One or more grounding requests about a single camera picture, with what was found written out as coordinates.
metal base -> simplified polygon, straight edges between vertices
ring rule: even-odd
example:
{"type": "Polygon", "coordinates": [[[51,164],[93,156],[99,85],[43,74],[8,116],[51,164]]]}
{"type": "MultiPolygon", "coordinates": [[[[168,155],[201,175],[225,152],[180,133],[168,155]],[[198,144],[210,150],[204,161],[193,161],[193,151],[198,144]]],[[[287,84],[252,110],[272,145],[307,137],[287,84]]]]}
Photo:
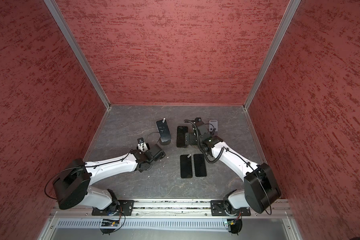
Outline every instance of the metal base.
{"type": "Polygon", "coordinates": [[[135,203],[134,200],[119,200],[119,204],[120,204],[121,209],[122,209],[121,212],[125,216],[131,216],[134,203],[135,203]]]}
{"type": "MultiPolygon", "coordinates": [[[[212,216],[211,201],[215,199],[148,199],[135,198],[131,216],[127,218],[224,218],[224,216],[212,216]]],[[[72,209],[61,210],[56,203],[51,210],[50,218],[98,218],[91,215],[92,208],[76,206],[72,209]]],[[[288,199],[277,199],[272,204],[272,215],[263,212],[245,216],[246,219],[255,218],[294,218],[288,199]]]]}
{"type": "Polygon", "coordinates": [[[228,215],[224,209],[224,201],[223,200],[211,200],[211,212],[212,216],[238,216],[241,212],[241,216],[248,217],[251,215],[250,208],[242,207],[238,209],[236,212],[228,215]]]}
{"type": "Polygon", "coordinates": [[[122,213],[125,216],[131,216],[132,210],[133,210],[133,204],[134,204],[134,200],[120,200],[119,201],[119,205],[116,205],[113,208],[106,208],[104,210],[100,210],[97,208],[93,208],[92,209],[92,216],[110,216],[110,212],[115,212],[115,209],[118,209],[119,206],[121,206],[122,209],[122,213]]]}

coiled cable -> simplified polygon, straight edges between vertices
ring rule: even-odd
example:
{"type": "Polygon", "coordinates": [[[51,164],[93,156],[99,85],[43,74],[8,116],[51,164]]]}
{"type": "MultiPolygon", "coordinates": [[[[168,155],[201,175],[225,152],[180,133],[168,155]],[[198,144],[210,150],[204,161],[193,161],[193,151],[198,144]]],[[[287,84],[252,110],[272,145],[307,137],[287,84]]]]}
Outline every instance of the coiled cable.
{"type": "Polygon", "coordinates": [[[217,161],[220,159],[220,157],[221,157],[221,155],[223,154],[223,152],[224,152],[224,147],[221,148],[219,155],[218,155],[214,160],[212,160],[212,161],[209,160],[209,158],[208,158],[208,156],[207,156],[207,153],[204,151],[204,149],[202,148],[202,145],[201,145],[200,135],[199,135],[199,128],[196,126],[196,124],[194,123],[194,121],[191,121],[191,120],[187,120],[187,119],[186,119],[186,120],[184,120],[184,122],[187,122],[187,123],[192,124],[192,127],[193,127],[193,129],[194,129],[194,131],[195,131],[195,135],[196,135],[196,143],[197,143],[197,146],[199,147],[200,151],[201,151],[202,154],[204,155],[204,158],[205,158],[205,160],[207,161],[207,163],[213,164],[213,163],[217,162],[217,161]]]}

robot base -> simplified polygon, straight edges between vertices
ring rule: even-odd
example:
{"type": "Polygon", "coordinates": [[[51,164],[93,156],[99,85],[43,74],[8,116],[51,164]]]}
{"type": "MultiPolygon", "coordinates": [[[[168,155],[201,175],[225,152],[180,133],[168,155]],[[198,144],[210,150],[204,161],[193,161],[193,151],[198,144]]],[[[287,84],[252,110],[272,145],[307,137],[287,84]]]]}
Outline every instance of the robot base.
{"type": "Polygon", "coordinates": [[[242,208],[237,209],[236,211],[228,214],[225,210],[224,204],[225,204],[224,200],[212,200],[211,201],[212,216],[232,216],[232,217],[235,216],[235,217],[237,217],[240,214],[240,212],[241,212],[241,216],[243,216],[243,217],[251,215],[251,210],[246,207],[242,207],[242,208]]]}
{"type": "Polygon", "coordinates": [[[112,216],[113,214],[118,215],[117,212],[119,212],[120,209],[125,216],[131,216],[135,201],[134,200],[118,201],[115,196],[115,193],[110,189],[107,190],[109,191],[109,194],[112,197],[112,203],[103,210],[94,207],[92,209],[92,216],[112,216]]]}

phone screen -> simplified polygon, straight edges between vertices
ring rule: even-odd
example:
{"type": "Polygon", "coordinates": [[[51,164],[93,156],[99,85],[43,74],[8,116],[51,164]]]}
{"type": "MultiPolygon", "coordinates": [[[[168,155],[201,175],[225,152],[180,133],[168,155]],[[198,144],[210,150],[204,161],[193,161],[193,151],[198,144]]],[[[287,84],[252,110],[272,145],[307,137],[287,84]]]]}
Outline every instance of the phone screen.
{"type": "Polygon", "coordinates": [[[177,137],[176,137],[176,146],[177,147],[187,147],[185,144],[185,133],[188,132],[188,127],[178,126],[177,127],[177,137]]]}
{"type": "Polygon", "coordinates": [[[188,155],[180,155],[180,176],[181,178],[192,178],[192,159],[188,155]]]}
{"type": "Polygon", "coordinates": [[[195,176],[206,177],[206,166],[203,154],[193,155],[193,162],[195,164],[195,176]]]}

black motor housing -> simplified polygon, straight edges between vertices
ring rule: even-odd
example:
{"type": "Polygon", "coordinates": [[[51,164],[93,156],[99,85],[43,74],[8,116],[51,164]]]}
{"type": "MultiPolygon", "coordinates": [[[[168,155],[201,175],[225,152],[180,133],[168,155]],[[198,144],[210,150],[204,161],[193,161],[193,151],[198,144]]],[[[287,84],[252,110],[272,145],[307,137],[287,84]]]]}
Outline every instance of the black motor housing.
{"type": "Polygon", "coordinates": [[[244,193],[247,203],[259,214],[281,196],[273,172],[265,163],[244,177],[244,193]]]}
{"type": "Polygon", "coordinates": [[[83,200],[91,180],[80,158],[73,160],[66,169],[68,170],[62,171],[53,181],[59,208],[62,210],[74,207],[83,200]]]}

